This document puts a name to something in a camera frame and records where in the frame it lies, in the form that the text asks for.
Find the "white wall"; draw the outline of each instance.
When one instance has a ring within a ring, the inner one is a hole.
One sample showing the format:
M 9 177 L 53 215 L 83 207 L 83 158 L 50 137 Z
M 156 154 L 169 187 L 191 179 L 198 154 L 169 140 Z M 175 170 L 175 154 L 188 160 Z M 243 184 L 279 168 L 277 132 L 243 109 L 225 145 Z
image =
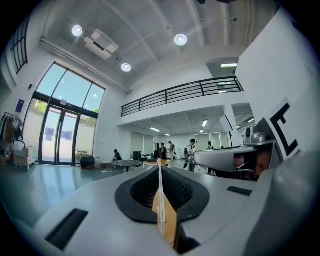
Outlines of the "white wall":
M 235 75 L 258 123 L 283 98 L 295 104 L 319 72 L 317 55 L 281 9 L 239 58 Z
M 185 99 L 140 112 L 135 112 L 121 117 L 119 124 L 125 125 L 136 121 L 152 119 L 155 117 L 183 113 L 197 109 L 212 108 L 224 106 L 225 104 L 243 104 L 248 103 L 246 93 L 243 91 L 213 94 L 193 99 Z

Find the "balcony railing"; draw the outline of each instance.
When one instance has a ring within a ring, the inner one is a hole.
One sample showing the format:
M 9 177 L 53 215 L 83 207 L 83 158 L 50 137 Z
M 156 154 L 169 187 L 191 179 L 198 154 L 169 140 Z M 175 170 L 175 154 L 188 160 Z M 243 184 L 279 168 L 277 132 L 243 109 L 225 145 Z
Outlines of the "balcony railing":
M 236 76 L 217 77 L 185 83 L 158 91 L 154 94 L 137 99 L 122 106 L 121 116 L 124 117 L 164 104 L 174 103 L 192 98 L 235 92 L 243 92 L 243 88 L 241 87 Z

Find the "round table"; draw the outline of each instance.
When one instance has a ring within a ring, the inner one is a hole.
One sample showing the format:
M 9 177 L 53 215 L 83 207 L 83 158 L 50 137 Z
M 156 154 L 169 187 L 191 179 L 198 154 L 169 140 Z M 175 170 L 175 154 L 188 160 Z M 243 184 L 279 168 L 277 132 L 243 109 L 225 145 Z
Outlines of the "round table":
M 139 167 L 143 165 L 143 162 L 136 160 L 118 160 L 111 162 L 113 166 L 125 167 L 126 171 L 129 172 L 129 167 Z

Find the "ceiling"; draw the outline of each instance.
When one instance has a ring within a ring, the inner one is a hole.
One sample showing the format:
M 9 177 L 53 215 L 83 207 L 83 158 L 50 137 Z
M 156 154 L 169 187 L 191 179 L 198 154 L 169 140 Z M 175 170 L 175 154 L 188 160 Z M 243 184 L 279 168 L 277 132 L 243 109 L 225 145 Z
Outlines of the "ceiling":
M 267 0 L 238 0 L 229 4 L 207 0 L 56 0 L 44 37 L 129 88 L 147 68 L 162 60 L 206 46 L 249 46 L 276 13 Z M 109 36 L 118 50 L 107 60 L 85 48 L 82 36 L 96 29 Z M 174 43 L 185 34 L 187 44 Z M 121 64 L 129 63 L 130 72 Z
M 250 104 L 235 104 L 232 105 L 232 108 L 237 126 L 246 127 L 247 121 L 253 118 Z M 143 130 L 150 132 L 152 131 L 150 127 L 153 127 L 160 131 L 155 131 L 154 135 L 160 136 L 165 133 L 170 135 L 200 134 L 202 129 L 204 134 L 218 133 L 224 131 L 219 121 L 222 115 L 224 115 L 223 107 L 214 107 L 138 121 L 130 126 L 139 128 L 142 132 Z M 202 127 L 204 120 L 208 122 L 205 127 Z

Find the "glass window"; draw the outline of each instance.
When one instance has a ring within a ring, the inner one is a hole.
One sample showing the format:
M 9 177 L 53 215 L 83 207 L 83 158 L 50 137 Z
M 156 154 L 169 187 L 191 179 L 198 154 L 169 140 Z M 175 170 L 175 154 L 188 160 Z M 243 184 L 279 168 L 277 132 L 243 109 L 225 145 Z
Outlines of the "glass window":
M 58 84 L 53 97 L 82 108 L 91 84 L 81 76 L 67 71 Z
M 99 108 L 104 97 L 105 90 L 93 84 L 90 88 L 88 96 L 86 97 L 83 108 L 96 113 L 99 113 Z
M 75 163 L 79 164 L 82 156 L 92 157 L 97 119 L 81 115 L 75 142 Z
M 52 65 L 36 91 L 38 93 L 51 96 L 65 72 L 65 68 L 55 64 Z
M 39 138 L 42 122 L 48 104 L 38 99 L 32 99 L 24 121 L 23 141 L 27 146 L 39 149 Z

